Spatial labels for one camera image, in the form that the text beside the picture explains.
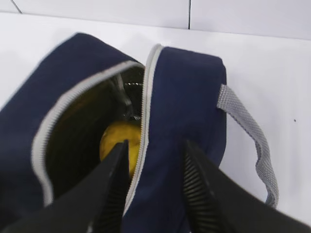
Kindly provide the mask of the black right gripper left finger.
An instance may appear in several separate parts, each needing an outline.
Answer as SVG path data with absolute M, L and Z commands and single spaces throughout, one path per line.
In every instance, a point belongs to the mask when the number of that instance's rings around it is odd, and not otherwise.
M 124 141 L 73 189 L 3 232 L 119 233 L 128 188 L 128 141 Z

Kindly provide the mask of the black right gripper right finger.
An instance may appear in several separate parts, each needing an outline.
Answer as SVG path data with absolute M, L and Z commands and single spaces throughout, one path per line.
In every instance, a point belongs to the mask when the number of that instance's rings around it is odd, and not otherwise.
M 183 197 L 192 233 L 309 233 L 310 226 L 258 200 L 191 141 L 183 150 Z

